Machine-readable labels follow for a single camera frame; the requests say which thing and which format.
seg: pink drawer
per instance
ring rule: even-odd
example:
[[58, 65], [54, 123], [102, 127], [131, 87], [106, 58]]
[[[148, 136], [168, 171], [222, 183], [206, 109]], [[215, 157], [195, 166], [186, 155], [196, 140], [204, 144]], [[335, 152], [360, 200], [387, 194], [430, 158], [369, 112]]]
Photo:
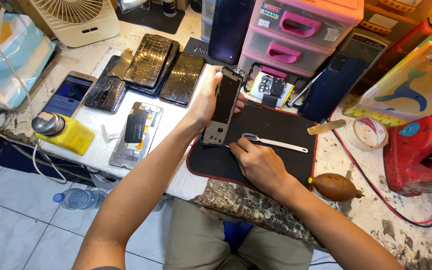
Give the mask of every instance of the pink drawer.
[[[306, 70], [301, 70], [301, 69], [289, 69], [289, 68], [285, 68], [284, 66], [279, 65], [278, 63], [275, 63], [274, 61], [268, 60], [267, 58], [261, 58], [258, 56], [255, 56], [249, 52], [247, 52], [245, 49], [242, 50], [241, 52], [241, 56], [239, 58], [239, 62], [237, 63], [237, 67], [244, 70], [244, 72], [246, 72], [247, 74], [249, 73], [249, 70], [251, 69], [252, 64], [254, 64], [255, 62], [264, 64], [264, 65], [268, 65], [268, 66], [272, 66], [281, 70], [285, 70], [289, 73], [293, 73], [293, 74], [297, 74], [297, 75], [301, 75], [307, 78], [311, 78], [315, 72], [308, 72]], [[277, 70], [270, 70], [270, 69], [265, 69], [265, 70], [261, 70], [269, 75], [281, 78], [281, 79], [285, 79], [286, 74], [283, 74]], [[253, 71], [253, 76], [256, 76], [258, 73], [255, 71]]]
[[254, 25], [313, 47], [333, 50], [363, 19], [363, 0], [256, 0]]
[[304, 70], [314, 73], [334, 49], [321, 49], [274, 34], [264, 27], [249, 24], [243, 49], [254, 56], [267, 59], [285, 70]]

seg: red-edged mat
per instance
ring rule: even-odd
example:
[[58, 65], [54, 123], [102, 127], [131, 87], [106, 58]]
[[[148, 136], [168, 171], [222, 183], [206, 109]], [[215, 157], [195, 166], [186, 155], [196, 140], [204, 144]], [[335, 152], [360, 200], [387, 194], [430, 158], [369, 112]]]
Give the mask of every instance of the red-edged mat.
[[[285, 168], [303, 186], [309, 189], [308, 177], [313, 175], [317, 135], [309, 135], [307, 128], [316, 126], [298, 114], [263, 106], [256, 108], [245, 106], [240, 113], [234, 114], [226, 135], [225, 144], [236, 142], [243, 133], [253, 133], [261, 139], [270, 139], [308, 149], [308, 153], [263, 144], [272, 147], [281, 157]], [[259, 191], [242, 174], [236, 158], [224, 146], [207, 146], [201, 144], [201, 135], [195, 138], [186, 164], [191, 173], [228, 181]]]

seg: desk fan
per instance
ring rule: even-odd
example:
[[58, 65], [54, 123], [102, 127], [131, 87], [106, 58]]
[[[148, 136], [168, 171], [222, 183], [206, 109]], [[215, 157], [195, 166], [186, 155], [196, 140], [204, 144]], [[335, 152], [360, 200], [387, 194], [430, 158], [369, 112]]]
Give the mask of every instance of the desk fan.
[[120, 22], [109, 0], [30, 0], [54, 35], [80, 47], [116, 36]]

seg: toothbrush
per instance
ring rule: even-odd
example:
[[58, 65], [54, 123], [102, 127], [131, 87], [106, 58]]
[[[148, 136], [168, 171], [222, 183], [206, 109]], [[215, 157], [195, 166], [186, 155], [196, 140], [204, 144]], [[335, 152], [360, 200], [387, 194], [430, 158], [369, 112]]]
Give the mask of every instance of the toothbrush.
[[267, 140], [267, 139], [260, 139], [258, 136], [254, 135], [252, 133], [243, 133], [243, 135], [241, 135], [241, 137], [246, 138], [250, 141], [257, 141], [257, 142], [261, 142], [261, 143], [265, 143], [265, 144], [269, 144], [269, 145], [280, 146], [280, 147], [284, 147], [287, 149], [292, 149], [292, 150], [296, 150], [299, 152], [308, 153], [308, 149], [306, 149], [306, 148], [299, 147], [299, 146], [292, 145], [292, 144], [285, 144], [285, 143], [281, 143], [281, 142], [277, 142], [277, 141]]

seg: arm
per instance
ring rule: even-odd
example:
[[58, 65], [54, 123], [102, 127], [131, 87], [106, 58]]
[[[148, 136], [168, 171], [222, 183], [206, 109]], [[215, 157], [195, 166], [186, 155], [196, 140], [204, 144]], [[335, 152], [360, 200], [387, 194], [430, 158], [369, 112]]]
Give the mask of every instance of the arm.
[[201, 92], [184, 118], [108, 195], [84, 237], [74, 270], [102, 266], [125, 269], [129, 238], [159, 202], [189, 144], [213, 116], [215, 89], [222, 79], [221, 73], [217, 73], [220, 69], [213, 66], [209, 70]]
[[345, 270], [403, 270], [380, 243], [307, 190], [272, 148], [241, 138], [229, 145], [243, 175], [288, 207]]

